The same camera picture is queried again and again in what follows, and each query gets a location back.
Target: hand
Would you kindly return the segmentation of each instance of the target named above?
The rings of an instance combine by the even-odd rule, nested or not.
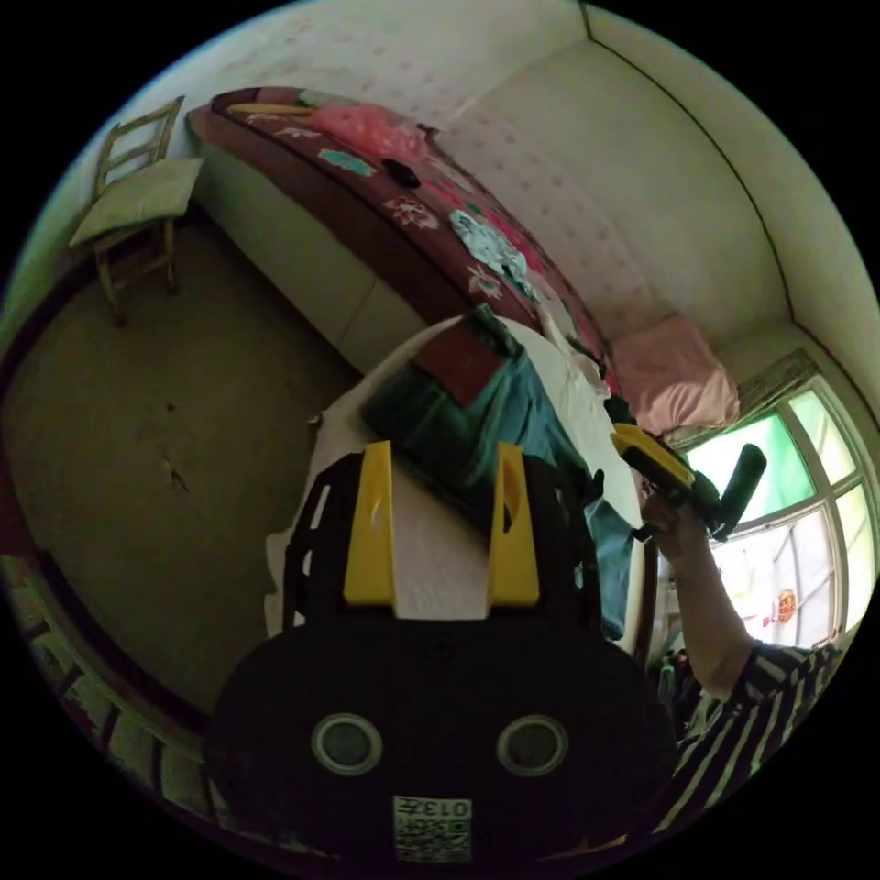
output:
[[[690,504],[673,508],[655,493],[645,502],[642,518],[653,527],[657,549],[677,575],[711,562],[706,526]]]

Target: green window glass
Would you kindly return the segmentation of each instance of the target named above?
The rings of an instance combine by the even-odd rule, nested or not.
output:
[[[876,559],[874,538],[864,489],[856,486],[838,499],[846,562],[849,568],[846,629],[855,626],[865,613],[874,591]]]
[[[855,471],[855,462],[837,425],[815,391],[799,394],[790,406],[819,454],[832,485]]]
[[[705,474],[719,492],[724,492],[740,450],[747,443],[764,453],[767,470],[746,508],[743,523],[779,513],[816,494],[807,465],[782,417],[775,412],[728,434],[713,437],[688,453],[687,462]]]

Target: pink pillow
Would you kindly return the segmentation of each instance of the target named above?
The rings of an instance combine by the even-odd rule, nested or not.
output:
[[[377,159],[418,162],[428,156],[422,129],[378,104],[330,104],[315,110],[308,125]]]
[[[736,383],[683,315],[618,340],[612,360],[621,395],[645,431],[722,428],[739,418]]]

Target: teal clothing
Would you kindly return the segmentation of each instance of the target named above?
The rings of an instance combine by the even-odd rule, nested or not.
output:
[[[587,487],[591,475],[525,349],[488,306],[462,321],[488,356],[500,359],[469,406],[459,405],[440,381],[410,364],[381,385],[361,414],[488,537],[499,443],[541,458],[576,490]],[[604,499],[585,504],[584,516],[597,550],[604,631],[619,639],[629,593],[632,528]]]

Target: chair cushion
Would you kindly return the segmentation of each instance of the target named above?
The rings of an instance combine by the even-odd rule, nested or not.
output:
[[[160,159],[112,182],[80,223],[71,247],[126,226],[181,216],[190,202],[202,162]]]

